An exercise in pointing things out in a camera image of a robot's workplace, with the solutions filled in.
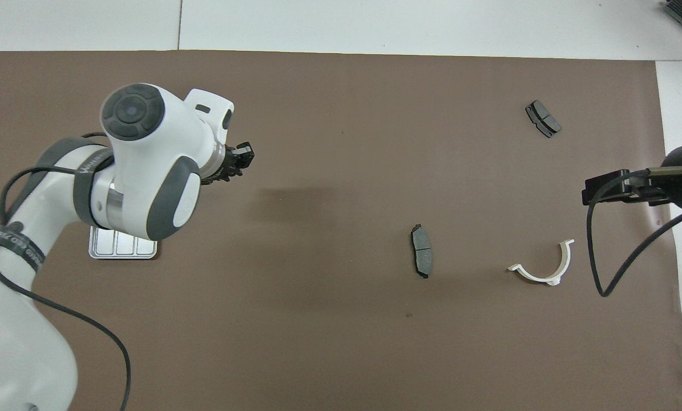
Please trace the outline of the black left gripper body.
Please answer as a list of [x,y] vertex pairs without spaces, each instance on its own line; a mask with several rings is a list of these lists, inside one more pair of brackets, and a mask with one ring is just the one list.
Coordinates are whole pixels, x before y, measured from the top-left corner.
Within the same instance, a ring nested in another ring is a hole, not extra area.
[[235,148],[223,146],[221,152],[216,151],[201,167],[201,184],[213,184],[216,180],[227,181],[227,167],[236,162]]

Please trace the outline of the long grey brake pad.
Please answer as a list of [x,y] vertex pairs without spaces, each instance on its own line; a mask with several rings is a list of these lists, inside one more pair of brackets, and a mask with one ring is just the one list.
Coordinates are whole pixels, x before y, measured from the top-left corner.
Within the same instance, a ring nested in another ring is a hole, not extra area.
[[428,279],[433,266],[433,254],[429,234],[422,224],[416,224],[410,233],[415,271],[418,276]]

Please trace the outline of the white curved plastic bracket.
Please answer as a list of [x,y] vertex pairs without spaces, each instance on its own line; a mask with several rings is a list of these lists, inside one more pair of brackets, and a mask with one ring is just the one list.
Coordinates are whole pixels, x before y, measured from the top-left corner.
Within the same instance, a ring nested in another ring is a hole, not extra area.
[[534,276],[533,274],[529,273],[526,268],[524,268],[521,264],[513,264],[509,267],[507,267],[507,270],[510,272],[515,272],[518,275],[520,275],[522,278],[527,279],[529,281],[533,281],[533,283],[542,283],[542,284],[547,284],[548,286],[555,287],[560,282],[562,281],[562,277],[565,273],[567,273],[568,268],[571,265],[571,245],[575,242],[575,239],[568,239],[568,240],[562,240],[558,245],[560,247],[560,252],[562,255],[560,256],[560,262],[558,264],[557,269],[553,271],[553,273],[544,276],[544,277],[539,277],[539,276]]

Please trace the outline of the brown table mat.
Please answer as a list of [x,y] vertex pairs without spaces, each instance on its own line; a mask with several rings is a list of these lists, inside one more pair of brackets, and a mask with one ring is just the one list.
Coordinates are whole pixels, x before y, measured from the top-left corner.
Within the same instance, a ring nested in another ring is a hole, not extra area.
[[[124,341],[130,411],[682,411],[673,237],[604,299],[580,198],[666,156],[654,62],[0,53],[0,192],[137,82],[233,101],[256,156],[155,260],[93,260],[74,224],[35,279]],[[568,239],[557,286],[507,270],[553,273]]]

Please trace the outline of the silver metal tray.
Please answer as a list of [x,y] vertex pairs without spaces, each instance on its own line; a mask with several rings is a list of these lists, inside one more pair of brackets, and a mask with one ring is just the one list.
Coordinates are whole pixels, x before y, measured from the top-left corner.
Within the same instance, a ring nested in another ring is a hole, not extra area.
[[90,227],[88,255],[97,260],[150,260],[158,255],[160,242],[124,232]]

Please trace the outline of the short grey brake pad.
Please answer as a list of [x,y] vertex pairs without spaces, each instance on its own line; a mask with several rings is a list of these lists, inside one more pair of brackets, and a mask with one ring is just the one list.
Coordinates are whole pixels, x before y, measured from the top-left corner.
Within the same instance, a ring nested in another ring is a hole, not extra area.
[[532,124],[544,137],[552,138],[557,133],[562,132],[562,125],[552,117],[549,110],[539,100],[535,100],[527,105],[525,112]]

